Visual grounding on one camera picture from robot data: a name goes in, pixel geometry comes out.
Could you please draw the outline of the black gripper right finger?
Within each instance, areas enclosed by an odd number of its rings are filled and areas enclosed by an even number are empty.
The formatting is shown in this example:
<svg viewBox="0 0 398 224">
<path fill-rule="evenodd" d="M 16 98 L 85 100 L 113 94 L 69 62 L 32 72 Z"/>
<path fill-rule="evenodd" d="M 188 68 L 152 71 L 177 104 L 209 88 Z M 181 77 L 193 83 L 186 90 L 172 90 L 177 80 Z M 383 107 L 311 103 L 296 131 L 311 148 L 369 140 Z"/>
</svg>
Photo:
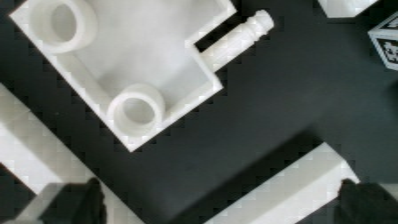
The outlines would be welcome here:
<svg viewBox="0 0 398 224">
<path fill-rule="evenodd" d="M 343 180 L 335 224 L 398 224 L 398 183 Z"/>
</svg>

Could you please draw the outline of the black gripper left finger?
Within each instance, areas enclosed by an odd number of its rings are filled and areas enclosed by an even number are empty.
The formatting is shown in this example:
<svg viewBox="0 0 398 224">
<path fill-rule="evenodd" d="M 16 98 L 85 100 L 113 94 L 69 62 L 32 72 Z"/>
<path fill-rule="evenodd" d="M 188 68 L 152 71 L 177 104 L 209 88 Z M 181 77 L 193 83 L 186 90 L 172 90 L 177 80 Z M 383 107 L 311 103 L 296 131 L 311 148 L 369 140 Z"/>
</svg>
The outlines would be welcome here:
<svg viewBox="0 0 398 224">
<path fill-rule="evenodd" d="M 104 194 L 96 178 L 60 188 L 40 221 L 44 224 L 106 224 Z"/>
</svg>

